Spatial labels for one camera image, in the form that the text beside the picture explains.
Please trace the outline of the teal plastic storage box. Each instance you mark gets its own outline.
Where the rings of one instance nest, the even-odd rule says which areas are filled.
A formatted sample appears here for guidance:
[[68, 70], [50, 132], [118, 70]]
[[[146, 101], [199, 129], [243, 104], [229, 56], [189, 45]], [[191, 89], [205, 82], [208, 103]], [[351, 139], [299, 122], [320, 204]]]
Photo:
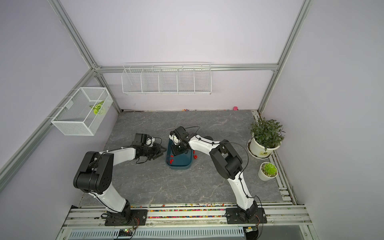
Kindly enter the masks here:
[[181, 154], [178, 156], [174, 156], [171, 150], [171, 145], [173, 142], [169, 140], [166, 154], [166, 165], [173, 170], [186, 170], [189, 169], [193, 162], [193, 151], [189, 150], [187, 154]]

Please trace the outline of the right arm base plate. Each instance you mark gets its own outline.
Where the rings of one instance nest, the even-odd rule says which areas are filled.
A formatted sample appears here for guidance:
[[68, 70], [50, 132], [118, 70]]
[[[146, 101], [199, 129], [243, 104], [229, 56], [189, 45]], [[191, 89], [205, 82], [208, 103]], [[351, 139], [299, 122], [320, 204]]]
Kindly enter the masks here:
[[248, 215], [239, 208], [227, 208], [225, 211], [227, 224], [266, 224], [267, 218], [263, 208], [258, 208], [254, 214]]

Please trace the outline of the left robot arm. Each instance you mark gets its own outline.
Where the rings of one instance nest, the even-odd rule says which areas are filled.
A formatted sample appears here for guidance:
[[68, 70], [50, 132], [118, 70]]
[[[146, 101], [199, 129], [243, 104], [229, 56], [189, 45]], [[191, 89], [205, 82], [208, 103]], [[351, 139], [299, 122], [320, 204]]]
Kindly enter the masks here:
[[104, 152], [89, 151], [85, 154], [73, 180], [76, 189], [93, 196], [103, 206], [107, 213], [118, 218], [129, 218], [131, 206], [112, 184], [113, 168], [127, 161], [154, 160], [166, 152], [155, 137], [148, 134], [136, 134], [129, 146], [123, 146]]

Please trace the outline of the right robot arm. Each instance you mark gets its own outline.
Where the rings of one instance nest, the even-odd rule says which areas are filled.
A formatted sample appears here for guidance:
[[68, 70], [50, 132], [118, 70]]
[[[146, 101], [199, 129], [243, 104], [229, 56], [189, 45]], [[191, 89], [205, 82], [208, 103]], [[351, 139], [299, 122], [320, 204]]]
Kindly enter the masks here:
[[231, 142], [214, 141], [209, 136], [190, 134], [182, 126], [171, 131], [169, 139], [173, 142], [172, 153], [175, 156], [188, 150], [209, 155], [220, 176], [228, 180], [235, 194], [240, 216], [247, 221], [256, 217], [259, 207], [245, 183], [243, 160]]

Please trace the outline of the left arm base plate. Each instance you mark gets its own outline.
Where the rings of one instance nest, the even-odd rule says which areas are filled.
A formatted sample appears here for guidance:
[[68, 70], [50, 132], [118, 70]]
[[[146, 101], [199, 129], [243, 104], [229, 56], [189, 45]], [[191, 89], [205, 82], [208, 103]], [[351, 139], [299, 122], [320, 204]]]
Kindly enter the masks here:
[[147, 215], [147, 210], [133, 209], [123, 213], [106, 212], [101, 218], [105, 220], [105, 226], [144, 226]]

